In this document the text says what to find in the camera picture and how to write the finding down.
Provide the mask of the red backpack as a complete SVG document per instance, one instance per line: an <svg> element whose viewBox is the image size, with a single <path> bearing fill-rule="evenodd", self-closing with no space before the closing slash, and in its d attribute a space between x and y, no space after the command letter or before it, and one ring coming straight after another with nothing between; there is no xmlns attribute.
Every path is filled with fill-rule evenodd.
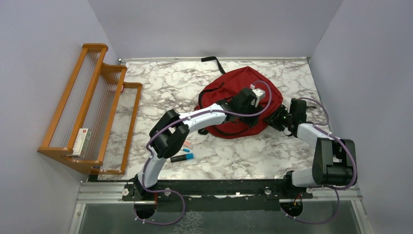
<svg viewBox="0 0 413 234"><path fill-rule="evenodd" d="M198 95L195 109L214 103L227 104L231 112L250 117L237 117L221 125L205 127L198 130L199 134L234 139L257 135L271 126L280 132L287 129L297 136L299 124L308 122L305 100L292 99L290 110L287 110L278 88L255 69L247 66L225 72L220 63L217 65L222 75Z"/></svg>

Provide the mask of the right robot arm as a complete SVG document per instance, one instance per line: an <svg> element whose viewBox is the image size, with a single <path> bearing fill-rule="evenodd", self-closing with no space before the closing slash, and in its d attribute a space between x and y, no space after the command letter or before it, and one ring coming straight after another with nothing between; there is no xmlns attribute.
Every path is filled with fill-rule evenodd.
<svg viewBox="0 0 413 234"><path fill-rule="evenodd" d="M281 105L265 119L274 129L289 131L289 136L298 138L314 148L312 166L284 175L281 192L286 198L294 198L301 188L332 188L346 190L357 182L355 143L342 139L321 127L327 123L307 120L308 97L291 99L290 108Z"/></svg>

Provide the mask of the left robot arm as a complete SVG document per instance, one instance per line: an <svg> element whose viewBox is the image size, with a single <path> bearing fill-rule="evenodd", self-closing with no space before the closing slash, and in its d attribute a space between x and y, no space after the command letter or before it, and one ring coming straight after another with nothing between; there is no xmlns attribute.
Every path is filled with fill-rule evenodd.
<svg viewBox="0 0 413 234"><path fill-rule="evenodd" d="M251 85L229 100L219 100L197 111L183 114L173 109L167 111L150 131L146 145L149 156L134 179L136 196L141 200L151 198L165 162L182 148L189 134L238 118L257 118L263 111L259 102L265 95L264 90Z"/></svg>

